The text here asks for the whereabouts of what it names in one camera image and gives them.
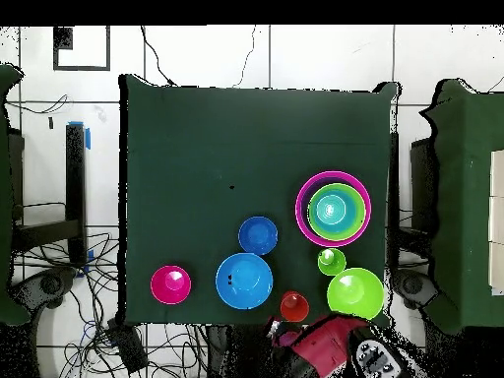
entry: black cable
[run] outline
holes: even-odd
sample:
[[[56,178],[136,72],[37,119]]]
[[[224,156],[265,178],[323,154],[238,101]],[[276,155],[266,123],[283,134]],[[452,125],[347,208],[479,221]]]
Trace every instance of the black cable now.
[[[39,206],[55,206],[55,205],[62,205],[63,207],[66,207],[65,203],[61,202],[54,202],[54,203],[37,203],[35,205],[23,205],[24,208],[35,208]]]
[[[186,333],[186,332],[184,332],[184,333],[182,333],[182,334],[175,335],[174,337],[171,337],[171,338],[170,338],[168,341],[166,341],[165,343],[162,343],[161,345],[159,345],[159,346],[158,346],[158,347],[156,347],[155,349],[151,350],[151,351],[148,353],[148,355],[150,355],[150,354],[152,354],[152,353],[156,352],[157,350],[159,350],[159,349],[161,349],[161,348],[163,348],[163,347],[166,347],[166,345],[169,345],[169,347],[171,347],[172,349],[174,349],[174,346],[171,344],[171,341],[173,341],[173,340],[174,340],[174,339],[176,339],[176,338],[180,338],[180,337],[182,337],[182,336],[188,336],[189,338],[191,338],[191,337],[192,337],[192,338],[194,339],[194,337],[193,337],[192,335],[187,335],[187,333]]]
[[[161,73],[161,75],[164,77],[164,79],[166,80],[166,82],[170,85],[170,86],[177,86],[172,80],[170,80],[169,78],[166,77],[166,75],[163,73],[163,71],[161,70],[161,68],[159,67],[159,57],[158,57],[158,53],[156,52],[156,50],[153,48],[153,46],[147,42],[147,37],[146,37],[146,28],[143,27],[143,26],[140,26],[140,29],[142,31],[142,36],[144,37],[144,43],[146,44],[146,46],[148,46],[151,51],[154,53],[155,57],[156,57],[156,65],[157,65],[157,70]]]
[[[487,93],[490,93],[490,92],[491,92],[493,89],[495,89],[495,88],[496,88],[499,84],[501,84],[501,83],[502,83],[502,80],[504,80],[504,77],[502,77],[502,78],[501,78],[501,79],[497,82],[497,84],[495,84],[492,88],[490,88],[490,89],[488,90],[488,92],[487,92]]]
[[[413,210],[399,209],[399,211],[404,213],[413,213]]]
[[[82,264],[72,264],[72,263],[64,263],[64,262],[57,262],[57,261],[47,261],[50,265],[47,264],[33,264],[33,263],[22,263],[22,262],[15,262],[13,263],[15,266],[23,266],[25,265],[26,267],[40,267],[40,268],[51,268],[51,267],[73,267],[73,268],[81,268]],[[116,264],[99,264],[101,267],[115,267]]]
[[[241,79],[239,81],[239,83],[233,85],[232,87],[238,87],[241,82],[243,81],[243,74],[245,73],[245,67],[247,66],[247,61],[248,61],[248,57],[250,56],[250,54],[254,51],[254,48],[256,47],[256,39],[254,37],[254,33],[256,31],[256,28],[257,28],[257,25],[254,25],[254,29],[252,30],[252,49],[250,49],[249,53],[247,54],[247,57],[245,58],[245,63],[243,64],[243,68],[241,69]]]
[[[173,347],[173,345],[170,343],[170,338],[168,336],[168,330],[166,329],[166,325],[164,325],[163,327],[164,327],[164,334],[166,335],[166,341],[170,345],[170,347],[173,350],[173,352],[175,353],[175,355],[177,355],[178,359],[182,360],[182,357],[178,354],[178,352],[175,350],[175,348]]]
[[[428,265],[428,264],[430,264],[430,261],[423,261],[423,262],[417,262],[417,263],[407,263],[407,264],[399,264],[398,268],[420,267],[422,265]]]
[[[111,245],[111,247],[109,248],[110,241],[117,240],[117,239],[112,239],[109,233],[97,234],[96,236],[100,236],[100,235],[106,236],[106,238],[103,239],[100,243],[93,246],[93,247],[97,247],[100,244],[103,244],[102,248],[100,248],[99,253],[94,257],[94,259],[89,261],[86,264],[86,266],[88,266],[90,268],[90,270],[86,272],[86,271],[84,271],[84,267],[79,268],[79,270],[81,270],[83,275],[85,276],[85,280],[87,281],[88,287],[89,287],[90,292],[92,294],[92,310],[93,310],[93,319],[92,320],[85,319],[85,317],[83,315],[81,301],[79,300],[77,295],[72,290],[70,291],[72,297],[76,300],[78,312],[79,312],[79,317],[81,318],[82,322],[85,324],[85,332],[83,334],[83,338],[84,337],[89,338],[88,331],[90,329],[94,329],[94,335],[92,338],[90,338],[87,341],[87,343],[84,346],[77,346],[75,343],[70,343],[65,346],[64,352],[65,352],[66,362],[63,366],[63,369],[61,370],[59,378],[69,378],[71,373],[76,369],[79,369],[79,378],[83,378],[83,374],[85,372],[89,372],[92,374],[110,374],[112,378],[116,378],[116,376],[114,374],[116,371],[126,369],[124,364],[120,364],[115,367],[111,367],[110,364],[108,363],[108,361],[106,360],[106,358],[112,357],[112,356],[118,356],[119,354],[104,351],[102,348],[102,346],[106,344],[107,337],[106,337],[106,333],[104,332],[105,329],[104,329],[104,324],[103,324],[104,309],[103,309],[103,305],[102,305],[98,295],[104,289],[114,291],[113,288],[110,288],[107,285],[110,281],[117,282],[117,278],[113,276],[116,274],[116,272],[106,272],[106,271],[102,270],[101,268],[106,266],[106,264],[103,265],[103,262],[102,262],[105,259],[104,255],[106,255],[107,253],[112,251],[117,246],[117,244],[115,244],[115,245]],[[40,249],[41,255],[38,255],[36,253],[32,253],[33,254],[32,258],[40,260],[40,261],[48,262],[53,265],[71,266],[71,263],[69,263],[69,262],[56,262],[54,260],[49,259],[49,257],[47,256],[46,250],[48,250],[48,249],[67,255],[67,251],[61,245],[55,244],[54,247],[48,247],[48,246],[42,245],[39,249]],[[94,278],[92,276],[92,274],[94,272],[96,272],[98,274],[98,278]],[[204,350],[201,347],[199,335],[198,335],[198,330],[197,330],[196,326],[193,326],[193,330],[194,330],[195,336],[191,335],[189,328],[186,325],[186,333],[176,335],[172,338],[166,338],[166,342],[162,346],[159,346],[158,348],[149,352],[149,354],[151,354],[151,353],[155,352],[156,350],[158,350],[159,348],[165,347],[166,345],[169,345],[172,348],[172,350],[177,354],[177,356],[180,358],[180,360],[182,362],[182,365],[176,365],[176,364],[157,365],[157,364],[155,364],[154,365],[155,370],[153,372],[152,378],[154,378],[155,375],[159,371],[162,371],[162,372],[172,376],[173,378],[182,378],[173,371],[176,369],[179,369],[179,370],[181,369],[183,371],[184,378],[188,378],[187,370],[190,368],[193,368],[196,365],[198,366],[198,372],[197,372],[196,378],[201,378],[201,370],[202,369],[205,370],[206,372],[208,372],[208,366],[207,366],[207,364],[205,364],[204,359],[203,359],[203,357],[206,355],[205,355]],[[182,356],[180,356],[178,354],[178,352],[176,351],[174,346],[171,344],[171,341],[173,341],[174,339],[179,338],[181,336],[187,336],[189,339],[189,342],[184,342],[184,344],[182,346]],[[76,350],[76,352],[73,355],[71,355],[70,357],[68,357],[68,353],[67,353],[68,348],[74,348]],[[187,353],[188,348],[191,349],[195,355],[194,362],[192,362],[192,363],[186,362],[185,354]],[[90,361],[90,354],[92,352],[94,352],[97,355],[97,357],[99,358],[99,360],[105,364],[107,370],[95,369],[95,367],[94,367],[95,360],[94,360],[94,363]]]
[[[18,107],[18,108],[21,108],[22,110],[27,110],[27,111],[30,111],[31,113],[35,113],[35,114],[49,114],[49,113],[54,113],[55,111],[59,110],[61,107],[63,107],[66,103],[67,103],[67,98],[68,96],[66,94],[63,94],[60,98],[58,98],[58,100],[52,104],[50,107],[46,108],[45,110],[42,110],[42,111],[36,111],[36,110],[32,110],[28,107],[24,107],[22,105],[18,105],[18,104],[14,104],[12,102],[9,102],[9,101],[6,101],[7,104],[10,104],[14,107]],[[53,108],[56,104],[60,103],[61,102],[61,105],[57,108]]]

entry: small green bowl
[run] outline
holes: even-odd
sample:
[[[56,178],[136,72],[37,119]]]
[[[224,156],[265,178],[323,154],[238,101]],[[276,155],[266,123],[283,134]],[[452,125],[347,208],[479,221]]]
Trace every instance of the small green bowl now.
[[[317,259],[319,270],[326,276],[335,276],[347,266],[345,254],[336,248],[326,248],[319,252]]]
[[[345,200],[346,214],[336,224],[324,224],[319,219],[319,203],[324,199]],[[320,188],[308,204],[308,223],[319,236],[339,241],[354,236],[362,227],[366,217],[366,208],[362,196],[353,187],[342,183],[328,184]]]

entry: bowl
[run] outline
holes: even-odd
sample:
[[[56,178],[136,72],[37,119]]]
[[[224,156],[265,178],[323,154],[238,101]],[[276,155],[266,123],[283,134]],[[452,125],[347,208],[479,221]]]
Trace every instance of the bowl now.
[[[366,209],[358,192],[346,184],[328,184],[308,204],[308,222],[319,236],[344,240],[354,236],[364,223]]]
[[[380,279],[363,268],[350,268],[329,283],[327,301],[332,311],[371,320],[383,307],[385,291]]]
[[[336,248],[327,248],[319,252],[317,264],[322,274],[335,276],[347,266],[345,254]]]
[[[287,291],[280,304],[280,311],[287,322],[302,322],[308,316],[308,300],[297,291]]]
[[[256,254],[234,254],[220,264],[216,288],[228,306],[240,310],[253,309],[264,303],[272,292],[272,271]]]
[[[238,231],[238,241],[245,252],[266,255],[277,245],[279,233],[268,218],[255,216],[247,219]]]
[[[180,267],[166,265],[159,268],[151,278],[151,293],[164,304],[178,304],[191,291],[191,279]]]
[[[308,203],[309,203],[310,199],[313,197],[313,195],[321,187],[328,185],[328,184],[336,183],[336,182],[348,184],[351,187],[353,187],[360,194],[362,199],[364,200],[365,209],[366,209],[364,223],[362,224],[360,229],[357,231],[357,233],[348,239],[343,239],[343,240],[338,240],[338,241],[326,239],[326,238],[323,238],[322,236],[317,235],[311,229],[311,227],[308,223],[308,216],[307,216]],[[324,172],[320,172],[320,173],[312,176],[308,181],[306,181],[303,184],[303,186],[299,190],[299,193],[297,194],[297,198],[295,200],[294,214],[295,214],[295,219],[296,219],[296,222],[297,222],[299,229],[306,236],[307,239],[311,240],[313,243],[315,243],[319,246],[325,246],[327,248],[340,247],[340,246],[345,246],[345,245],[348,245],[349,243],[352,243],[367,228],[367,225],[369,224],[369,219],[371,218],[371,200],[369,198],[369,194],[367,193],[367,190],[362,185],[362,183],[359,180],[357,180],[355,177],[353,177],[352,175],[347,174],[346,172],[342,172],[342,171],[324,171]]]

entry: dark green table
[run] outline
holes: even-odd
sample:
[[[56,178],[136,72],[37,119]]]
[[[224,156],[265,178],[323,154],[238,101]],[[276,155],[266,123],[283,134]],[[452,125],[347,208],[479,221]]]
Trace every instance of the dark green table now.
[[[331,278],[316,262],[321,248],[294,218],[298,190],[324,170],[346,171],[367,188],[371,221],[343,250],[349,267],[383,278],[395,84],[379,93],[223,90],[152,87],[126,76],[126,85],[128,321],[266,324],[289,289],[308,298],[306,322],[329,313]],[[225,258],[241,252],[238,229],[254,215],[279,230],[264,257],[274,287],[264,304],[240,311],[221,301],[215,277]],[[173,264],[189,273],[192,291],[167,306],[151,295],[150,279]],[[384,315],[377,321],[387,323]]]
[[[475,94],[447,80],[431,107],[439,160],[432,250],[442,292],[425,310],[447,334],[504,327],[504,296],[492,296],[488,285],[490,162],[504,149],[504,94]]]

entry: magenta bowl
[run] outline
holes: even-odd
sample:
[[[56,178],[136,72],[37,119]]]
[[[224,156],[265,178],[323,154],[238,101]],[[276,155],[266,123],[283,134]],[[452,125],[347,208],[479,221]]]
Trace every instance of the magenta bowl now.
[[[164,304],[178,304],[191,291],[191,279],[185,270],[175,265],[159,268],[151,278],[151,293]]]
[[[316,234],[308,223],[307,216],[308,216],[308,204],[310,202],[310,199],[321,187],[333,183],[343,183],[353,187],[355,190],[357,190],[357,192],[364,200],[364,205],[366,208],[366,216],[364,218],[364,222],[362,223],[362,226],[357,231],[357,233],[348,239],[343,240],[324,239],[323,237]],[[342,171],[324,171],[314,175],[304,183],[304,185],[299,190],[299,193],[297,194],[297,198],[295,200],[295,219],[297,221],[299,229],[301,229],[301,232],[313,243],[320,246],[325,246],[326,248],[336,248],[339,246],[345,246],[348,245],[349,243],[352,243],[367,228],[370,218],[371,218],[371,199],[369,198],[369,194],[367,193],[366,188],[354,176]]]

